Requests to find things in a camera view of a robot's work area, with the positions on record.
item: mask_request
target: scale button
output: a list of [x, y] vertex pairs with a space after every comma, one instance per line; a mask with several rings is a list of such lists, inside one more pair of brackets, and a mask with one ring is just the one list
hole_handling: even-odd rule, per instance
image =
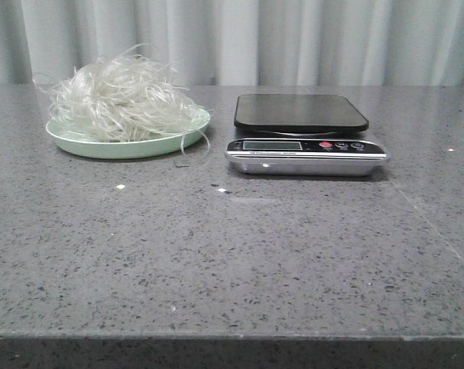
[[364, 148], [365, 147], [365, 145], [362, 142], [353, 142], [350, 146], [352, 148]]

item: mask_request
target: plate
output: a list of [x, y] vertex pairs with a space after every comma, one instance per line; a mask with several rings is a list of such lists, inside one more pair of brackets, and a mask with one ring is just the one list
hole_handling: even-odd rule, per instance
[[50, 120], [46, 131], [53, 137], [55, 144], [62, 150], [86, 158], [97, 159], [135, 159], [149, 158], [168, 154], [181, 149], [181, 139], [184, 137], [184, 147], [192, 145], [203, 137], [202, 133], [210, 122], [210, 114], [202, 111], [203, 118], [197, 122], [197, 129], [187, 134], [155, 138], [147, 141], [134, 142], [96, 142], [78, 139], [76, 133], [69, 132], [64, 125], [56, 120]]

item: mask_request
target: countertop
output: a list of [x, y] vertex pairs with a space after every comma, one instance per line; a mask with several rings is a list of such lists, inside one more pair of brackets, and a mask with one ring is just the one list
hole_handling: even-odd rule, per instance
[[[236, 172], [237, 97], [272, 92], [348, 98], [392, 161], [367, 178]], [[464, 344], [464, 87], [188, 94], [213, 111], [209, 151], [110, 161], [57, 148], [34, 87], [0, 85], [0, 346]]]

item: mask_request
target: lcd display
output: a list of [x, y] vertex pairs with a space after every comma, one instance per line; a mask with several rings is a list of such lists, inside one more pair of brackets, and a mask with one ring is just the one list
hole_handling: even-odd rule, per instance
[[244, 150], [300, 150], [299, 141], [244, 141]]

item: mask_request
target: white fiber strands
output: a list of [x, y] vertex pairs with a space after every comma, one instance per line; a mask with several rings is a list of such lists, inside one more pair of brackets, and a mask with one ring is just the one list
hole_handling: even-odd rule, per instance
[[75, 71], [45, 92], [50, 114], [72, 133], [99, 142], [143, 141], [195, 131], [208, 118], [166, 65], [125, 53]]

